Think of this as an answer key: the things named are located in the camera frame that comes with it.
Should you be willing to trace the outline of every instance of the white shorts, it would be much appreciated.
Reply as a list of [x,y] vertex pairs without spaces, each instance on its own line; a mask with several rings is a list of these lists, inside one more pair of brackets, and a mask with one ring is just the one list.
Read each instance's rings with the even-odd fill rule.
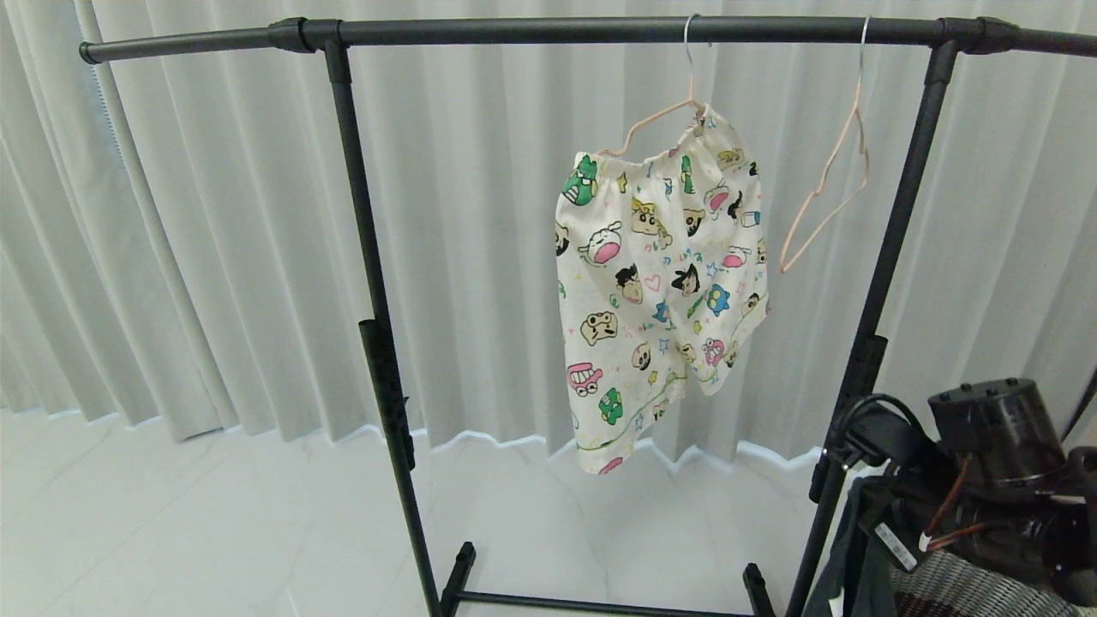
[[611,471],[682,396],[711,395],[769,313],[761,183],[711,109],[642,164],[579,153],[556,204],[556,271],[579,464]]

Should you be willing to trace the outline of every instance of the black metal clothes rack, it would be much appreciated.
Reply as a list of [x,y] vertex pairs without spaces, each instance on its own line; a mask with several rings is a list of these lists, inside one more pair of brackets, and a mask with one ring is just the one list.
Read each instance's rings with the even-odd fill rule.
[[[629,606],[622,604],[576,602],[473,592],[465,588],[476,559],[472,542],[457,552],[456,562],[441,596],[438,594],[427,539],[416,502],[411,470],[415,468],[411,436],[400,385],[396,345],[385,295],[377,233],[370,204],[365,164],[359,137],[354,100],[351,94],[350,61],[347,49],[373,45],[485,45],[485,44],[574,44],[574,43],[678,43],[686,18],[568,18],[568,19],[486,19],[343,22],[340,20],[286,19],[265,27],[227,30],[120,41],[82,43],[84,61],[99,64],[127,58],[144,58],[201,52],[275,47],[310,54],[323,52],[335,98],[336,115],[342,141],[351,199],[358,221],[362,256],[369,274],[374,317],[359,324],[365,355],[377,397],[377,406],[392,459],[411,550],[430,617],[453,617],[463,602],[507,604],[525,607],[559,608],[613,615],[652,615],[669,617],[742,617],[730,613],[706,613]],[[861,40],[862,18],[730,18],[701,16],[690,24],[693,42],[704,43],[846,43]],[[887,340],[877,334],[884,300],[898,261],[903,238],[914,211],[918,186],[929,156],[934,132],[941,113],[945,91],[957,57],[986,55],[1010,49],[1097,57],[1097,36],[1026,30],[993,18],[929,20],[873,19],[866,42],[883,45],[914,45],[931,49],[914,123],[906,160],[898,180],[891,216],[884,232],[875,269],[869,285],[861,319],[853,337],[846,373],[842,378],[834,415],[852,400],[872,391]],[[828,431],[823,456],[812,478],[810,496],[818,504],[804,547],[787,615],[803,613],[823,546],[829,532],[848,468],[832,461]],[[754,563],[743,574],[756,616],[774,615],[766,592],[766,582]]]

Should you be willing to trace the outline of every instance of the pink clothes hanger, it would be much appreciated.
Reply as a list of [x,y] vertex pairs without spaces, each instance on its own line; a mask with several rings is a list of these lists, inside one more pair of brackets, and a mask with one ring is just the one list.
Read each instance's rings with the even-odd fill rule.
[[[792,268],[792,265],[796,262],[796,259],[799,259],[800,256],[803,255],[804,249],[806,249],[807,246],[812,244],[812,240],[815,239],[815,236],[819,235],[819,232],[823,231],[823,227],[827,223],[829,223],[830,220],[834,218],[839,212],[841,212],[841,209],[846,207],[846,204],[853,201],[853,198],[856,198],[857,194],[860,193],[861,190],[864,189],[864,187],[869,183],[869,148],[864,145],[864,122],[861,120],[861,82],[864,79],[864,37],[869,32],[869,20],[871,19],[872,15],[864,18],[864,27],[861,29],[860,70],[857,75],[857,88],[853,90],[853,106],[852,109],[849,110],[849,117],[846,119],[846,125],[842,126],[841,128],[841,135],[838,136],[838,143],[834,145],[834,150],[830,153],[830,157],[827,159],[826,166],[823,167],[823,176],[819,178],[818,186],[815,187],[814,191],[808,193],[807,199],[805,199],[803,205],[800,206],[800,211],[796,212],[796,217],[793,218],[792,221],[792,227],[789,228],[789,234],[784,236],[784,246],[781,247],[781,257],[778,259],[778,266],[782,274],[788,272],[789,269]],[[807,211],[807,205],[812,202],[812,200],[814,200],[816,197],[818,197],[819,193],[823,192],[823,187],[826,186],[826,177],[830,172],[830,166],[834,165],[834,159],[838,157],[838,150],[841,149],[841,145],[846,142],[846,134],[849,133],[849,126],[850,124],[852,124],[855,120],[857,121],[857,134],[858,134],[857,150],[864,158],[864,179],[861,180],[861,186],[858,187],[852,194],[846,198],[846,201],[838,204],[838,206],[835,207],[834,211],[830,212],[830,214],[827,214],[826,218],[824,218],[823,222],[819,223],[818,227],[815,227],[815,231],[812,232],[810,236],[807,236],[807,239],[804,240],[804,244],[800,247],[800,250],[798,250],[795,255],[792,256],[791,259],[785,261],[784,260],[785,253],[788,253],[789,250],[789,244],[792,242],[793,234],[796,233],[796,227],[800,226],[800,220],[803,218],[804,212]]]
[[690,55],[689,53],[689,23],[693,21],[693,18],[699,18],[699,16],[701,16],[700,13],[693,13],[692,15],[687,18],[686,32],[682,35],[682,42],[686,44],[686,59],[689,60],[689,97],[680,103],[670,105],[669,108],[660,112],[656,112],[645,117],[644,120],[641,120],[636,124],[633,124],[632,128],[629,130],[629,134],[625,135],[624,137],[624,145],[621,146],[621,149],[618,150],[603,149],[598,153],[599,155],[622,156],[625,152],[627,152],[629,144],[632,143],[632,136],[637,130],[651,124],[652,122],[655,122],[656,120],[663,117],[664,115],[667,115],[668,113],[675,110],[679,110],[687,105],[693,105],[697,109],[697,111],[704,112],[704,104],[700,103],[693,98],[693,56]]

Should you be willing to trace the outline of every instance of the marble tile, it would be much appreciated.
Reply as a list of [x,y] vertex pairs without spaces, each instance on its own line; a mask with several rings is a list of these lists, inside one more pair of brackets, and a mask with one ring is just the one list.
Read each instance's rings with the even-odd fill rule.
[[[375,431],[338,446],[318,433],[286,444],[239,431],[174,445],[155,423],[72,420],[3,420],[4,433],[25,430],[4,444],[55,452],[3,465],[4,617],[426,614]],[[77,453],[61,456],[65,444]],[[500,448],[472,437],[431,452],[419,435],[416,445],[439,591],[466,540],[478,553],[476,591],[746,612],[749,561],[779,608],[791,590],[814,459],[790,464],[747,448],[731,465],[700,456],[668,465],[640,448],[600,478],[539,440]],[[34,457],[43,462],[15,464]]]

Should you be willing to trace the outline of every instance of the curtain fold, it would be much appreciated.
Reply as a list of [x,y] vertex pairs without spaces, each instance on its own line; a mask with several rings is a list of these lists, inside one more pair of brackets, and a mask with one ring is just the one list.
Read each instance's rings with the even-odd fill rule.
[[[318,56],[278,51],[95,68],[81,38],[419,18],[991,14],[1097,32],[1094,2],[41,3],[0,11],[0,391],[16,411],[163,417],[177,439],[239,425],[332,440],[377,415],[357,323],[370,299]],[[857,79],[856,45],[692,46],[698,97],[758,159],[770,251],[814,188]],[[681,45],[350,51],[411,423],[432,444],[572,438],[553,209],[576,150],[618,146],[681,100]],[[723,390],[692,389],[655,430],[670,458],[783,457],[817,445],[845,369],[920,98],[928,51],[869,46],[868,188],[796,267]],[[962,380],[1038,381],[1056,425],[1097,366],[1089,145],[1097,63],[961,57],[889,294],[878,390],[921,404]],[[637,135],[666,149],[686,112]],[[850,141],[813,228],[861,181]]]

